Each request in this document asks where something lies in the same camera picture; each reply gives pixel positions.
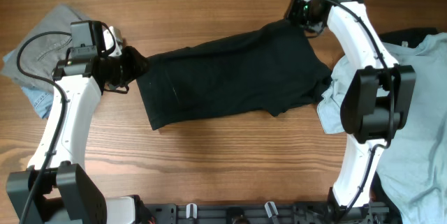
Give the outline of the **black shorts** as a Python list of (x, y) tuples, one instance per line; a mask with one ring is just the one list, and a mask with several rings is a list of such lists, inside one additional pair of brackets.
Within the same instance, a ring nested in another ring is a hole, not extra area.
[(148, 58), (137, 79), (150, 126), (318, 103), (331, 71), (286, 20)]

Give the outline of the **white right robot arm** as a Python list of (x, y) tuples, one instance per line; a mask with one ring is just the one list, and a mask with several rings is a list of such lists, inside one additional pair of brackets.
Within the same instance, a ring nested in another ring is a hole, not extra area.
[(286, 18), (308, 31), (329, 29), (355, 70), (340, 108), (347, 143), (329, 192), (328, 217), (363, 219), (371, 208), (369, 191), (380, 157), (406, 125), (416, 72), (383, 46), (363, 0), (292, 0)]

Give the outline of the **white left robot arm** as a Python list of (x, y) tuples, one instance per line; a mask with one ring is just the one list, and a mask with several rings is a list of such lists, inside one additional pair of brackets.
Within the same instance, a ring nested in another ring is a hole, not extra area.
[(104, 92), (127, 94), (149, 65), (135, 48), (121, 48), (103, 22), (73, 22), (73, 41), (51, 78), (54, 88), (44, 134), (26, 170), (9, 175), (6, 191), (20, 223), (155, 223), (137, 195), (105, 198), (85, 172), (93, 114)]

